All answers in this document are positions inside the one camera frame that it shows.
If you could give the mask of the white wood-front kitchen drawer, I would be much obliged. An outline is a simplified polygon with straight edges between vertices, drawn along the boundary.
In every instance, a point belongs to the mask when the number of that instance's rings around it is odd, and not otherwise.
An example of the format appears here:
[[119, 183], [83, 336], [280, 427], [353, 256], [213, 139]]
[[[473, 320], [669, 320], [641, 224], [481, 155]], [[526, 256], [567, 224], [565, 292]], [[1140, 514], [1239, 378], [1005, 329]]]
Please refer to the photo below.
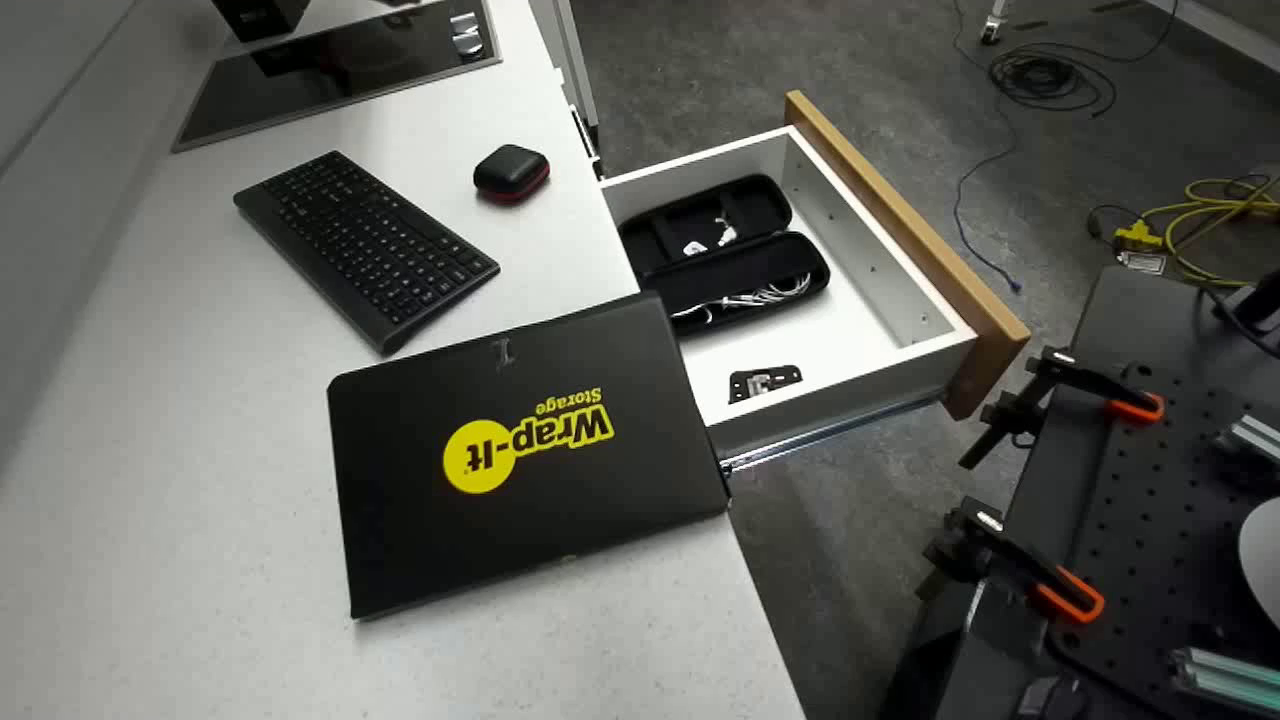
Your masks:
[[[740, 175], [782, 183], [834, 279], [815, 301], [680, 345], [728, 471], [931, 402], [955, 422], [986, 403], [1030, 324], [803, 92], [783, 95], [783, 129], [608, 175], [602, 193], [612, 219], [633, 219]], [[734, 373], [777, 363], [803, 381], [728, 403]]]

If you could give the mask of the black Wrap-it storage bag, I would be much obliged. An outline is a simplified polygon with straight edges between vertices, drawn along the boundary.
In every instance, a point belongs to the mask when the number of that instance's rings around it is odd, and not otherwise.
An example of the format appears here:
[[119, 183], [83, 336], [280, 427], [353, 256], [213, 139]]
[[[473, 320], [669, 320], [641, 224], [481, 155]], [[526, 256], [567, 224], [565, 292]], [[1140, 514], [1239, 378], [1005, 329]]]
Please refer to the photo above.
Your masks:
[[358, 621], [728, 507], [656, 298], [330, 383]]

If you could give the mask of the black zippered case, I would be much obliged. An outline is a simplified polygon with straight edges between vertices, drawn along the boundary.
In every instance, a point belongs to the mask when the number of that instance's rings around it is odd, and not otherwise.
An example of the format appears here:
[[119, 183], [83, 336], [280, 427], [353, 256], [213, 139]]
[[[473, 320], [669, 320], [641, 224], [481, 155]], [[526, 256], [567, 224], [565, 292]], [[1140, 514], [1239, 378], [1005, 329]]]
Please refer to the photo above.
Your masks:
[[619, 224], [629, 263], [680, 336], [707, 336], [821, 298], [821, 249], [794, 232], [794, 204], [769, 175], [740, 175]]

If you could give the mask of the black red earbud case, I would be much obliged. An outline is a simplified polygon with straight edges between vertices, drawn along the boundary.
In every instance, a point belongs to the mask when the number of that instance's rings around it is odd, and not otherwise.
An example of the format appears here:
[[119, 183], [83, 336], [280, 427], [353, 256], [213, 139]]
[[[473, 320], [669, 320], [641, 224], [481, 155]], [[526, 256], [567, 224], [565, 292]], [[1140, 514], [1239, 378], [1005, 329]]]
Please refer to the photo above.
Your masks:
[[490, 204], [526, 204], [548, 175], [548, 155], [526, 144], [499, 144], [473, 170], [478, 195]]

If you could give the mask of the black keyboard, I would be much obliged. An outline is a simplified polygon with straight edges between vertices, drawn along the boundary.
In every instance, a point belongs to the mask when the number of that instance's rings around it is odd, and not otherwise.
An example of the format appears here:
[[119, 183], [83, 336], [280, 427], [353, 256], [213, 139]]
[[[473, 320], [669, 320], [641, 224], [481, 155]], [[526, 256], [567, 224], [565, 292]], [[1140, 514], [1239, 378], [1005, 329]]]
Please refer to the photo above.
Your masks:
[[345, 154], [240, 190], [232, 204], [381, 356], [499, 273]]

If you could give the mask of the lower black orange clamp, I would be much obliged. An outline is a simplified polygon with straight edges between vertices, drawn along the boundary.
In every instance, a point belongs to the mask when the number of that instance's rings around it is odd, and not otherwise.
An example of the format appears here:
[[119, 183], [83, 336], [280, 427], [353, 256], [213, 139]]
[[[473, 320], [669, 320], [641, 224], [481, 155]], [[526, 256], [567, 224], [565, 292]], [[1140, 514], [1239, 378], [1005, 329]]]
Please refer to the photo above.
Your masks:
[[959, 583], [981, 583], [991, 573], [1005, 573], [1040, 618], [1072, 630], [1098, 626], [1107, 608], [1098, 583], [1012, 537], [1000, 514], [972, 498], [946, 514], [926, 558], [941, 576]]

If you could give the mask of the small black bracket part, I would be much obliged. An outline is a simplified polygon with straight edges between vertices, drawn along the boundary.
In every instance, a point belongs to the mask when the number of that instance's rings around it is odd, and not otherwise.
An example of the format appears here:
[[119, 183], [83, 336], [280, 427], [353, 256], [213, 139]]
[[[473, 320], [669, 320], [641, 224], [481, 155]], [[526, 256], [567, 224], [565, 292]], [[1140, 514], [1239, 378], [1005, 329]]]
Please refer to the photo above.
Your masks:
[[777, 363], [777, 370], [740, 370], [728, 378], [728, 403], [801, 383], [803, 373], [796, 363]]

